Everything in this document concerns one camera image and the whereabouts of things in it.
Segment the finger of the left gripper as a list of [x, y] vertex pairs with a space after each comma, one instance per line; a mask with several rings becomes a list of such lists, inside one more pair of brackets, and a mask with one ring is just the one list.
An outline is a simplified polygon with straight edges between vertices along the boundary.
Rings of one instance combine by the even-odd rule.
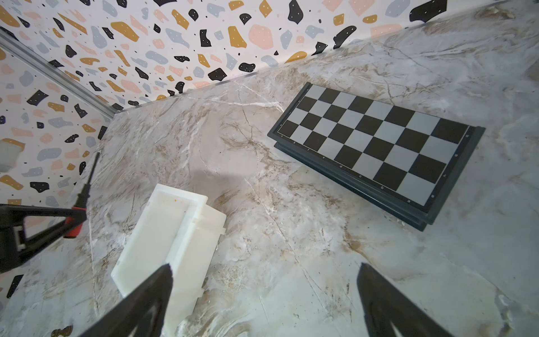
[[[63, 217], [52, 227], [31, 237], [25, 230], [27, 217]], [[1, 272], [5, 273], [34, 258], [87, 219], [86, 209], [51, 208], [42, 206], [1, 205]]]

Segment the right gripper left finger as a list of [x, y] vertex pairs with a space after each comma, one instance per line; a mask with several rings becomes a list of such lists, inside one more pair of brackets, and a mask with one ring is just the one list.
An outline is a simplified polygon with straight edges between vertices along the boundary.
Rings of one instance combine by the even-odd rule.
[[165, 264], [82, 336], [161, 336], [172, 287], [171, 267]]

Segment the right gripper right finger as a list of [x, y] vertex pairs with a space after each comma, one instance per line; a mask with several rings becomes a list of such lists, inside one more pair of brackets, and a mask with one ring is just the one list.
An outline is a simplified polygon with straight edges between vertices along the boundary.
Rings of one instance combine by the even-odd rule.
[[361, 264], [357, 286], [369, 336], [451, 335], [371, 265]]

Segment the red black screwdriver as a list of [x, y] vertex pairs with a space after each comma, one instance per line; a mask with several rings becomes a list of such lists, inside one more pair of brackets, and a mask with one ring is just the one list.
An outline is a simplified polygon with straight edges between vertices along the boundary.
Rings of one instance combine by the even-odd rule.
[[87, 220], [86, 208], [88, 204], [88, 199], [90, 198], [91, 181], [93, 179], [93, 175], [100, 158], [101, 153], [97, 152], [92, 169], [88, 176], [88, 181], [83, 186], [81, 192], [78, 194], [77, 201], [72, 208], [78, 211], [78, 214], [75, 217], [69, 217], [65, 219], [65, 224], [72, 226], [72, 229], [64, 235], [64, 238], [66, 239], [77, 238], [79, 236], [79, 233], [81, 232], [83, 223]]

